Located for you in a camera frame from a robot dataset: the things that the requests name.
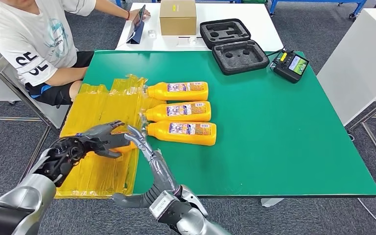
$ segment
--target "robotic arm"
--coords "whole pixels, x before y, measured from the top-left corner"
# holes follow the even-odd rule
[[[128,126],[127,140],[135,143],[149,162],[153,186],[144,194],[125,196],[115,193],[113,200],[122,207],[148,208],[160,223],[181,235],[230,235],[219,225],[209,222],[207,211],[198,197],[175,180],[160,151],[153,151],[140,131]]]
[[[131,149],[132,144],[148,160],[154,183],[142,195],[125,196],[115,193],[113,199],[122,207],[149,208],[160,223],[181,235],[229,235],[219,225],[209,222],[204,206],[186,186],[177,183],[159,151],[153,151],[145,137],[136,128],[128,126],[129,133],[111,134],[124,125],[114,121],[95,126],[85,133],[62,137],[40,156],[27,176],[14,189],[0,197],[0,235],[35,235],[41,220],[71,169],[89,151],[118,158],[114,152]]]
[[[38,162],[14,189],[0,197],[0,235],[35,235],[45,211],[71,169],[89,151],[118,158],[111,148],[127,147],[124,133],[111,134],[124,125],[114,121],[97,125],[85,133],[62,137],[45,150]]]

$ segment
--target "cardboard box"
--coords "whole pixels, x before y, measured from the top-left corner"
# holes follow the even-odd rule
[[[197,10],[194,0],[162,0],[159,13],[162,35],[195,35]]]

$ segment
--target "floor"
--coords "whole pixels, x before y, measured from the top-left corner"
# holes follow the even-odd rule
[[[283,43],[303,51],[318,72],[351,26],[348,14],[354,8],[355,4],[281,2],[272,20]],[[124,24],[123,19],[98,12],[88,17],[68,14],[68,20],[80,50],[114,49]],[[22,103],[0,102],[0,116],[34,114]],[[376,134],[376,119],[369,124]],[[0,122],[0,196],[17,184],[44,128],[40,123]],[[376,181],[376,149],[362,128],[356,129],[354,136],[354,144]],[[55,139],[50,133],[45,146]],[[376,215],[376,198],[363,201]],[[236,235],[376,235],[376,221],[354,198],[286,199],[271,208],[263,208],[257,199],[205,199],[203,203],[210,220]],[[122,209],[112,200],[64,199],[52,202],[39,234],[175,233],[156,223],[146,209]]]

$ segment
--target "controller screen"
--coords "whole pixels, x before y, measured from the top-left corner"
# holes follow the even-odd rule
[[[302,75],[302,73],[304,73],[305,71],[306,66],[307,66],[307,60],[304,60],[301,57],[295,55],[295,57],[293,58],[292,62],[289,65],[289,69],[299,75]]]

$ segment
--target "cable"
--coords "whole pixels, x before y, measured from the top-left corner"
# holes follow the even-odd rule
[[[59,174],[59,175],[57,176],[57,178],[53,181],[53,183],[56,183],[56,182],[59,181],[62,177],[63,177],[63,175],[62,175],[62,174]]]
[[[352,142],[354,142],[355,137],[354,137],[353,135],[351,135],[351,134],[348,134],[348,136],[350,137],[350,140],[351,140]]]
[[[276,53],[279,53],[279,52],[281,52],[283,49],[284,49],[284,47],[283,47],[282,49],[280,49],[280,50],[273,51],[272,53],[269,53],[269,54],[267,54],[266,56],[271,56],[271,55],[274,55],[274,54],[276,54]]]
[[[51,148],[58,141],[63,140],[63,139],[67,139],[67,138],[75,138],[75,139],[86,141],[86,142],[90,142],[90,143],[103,143],[103,142],[100,142],[100,141],[93,141],[93,140],[90,140],[90,139],[86,139],[86,138],[83,138],[83,137],[80,137],[80,136],[64,136],[64,137],[58,138],[56,141],[54,141],[53,143],[51,143],[51,145],[49,147]]]
[[[361,202],[361,199],[357,198],[358,201],[361,203],[361,205],[370,213],[370,215],[376,220],[376,217],[371,213],[371,211],[364,205],[364,203]]]

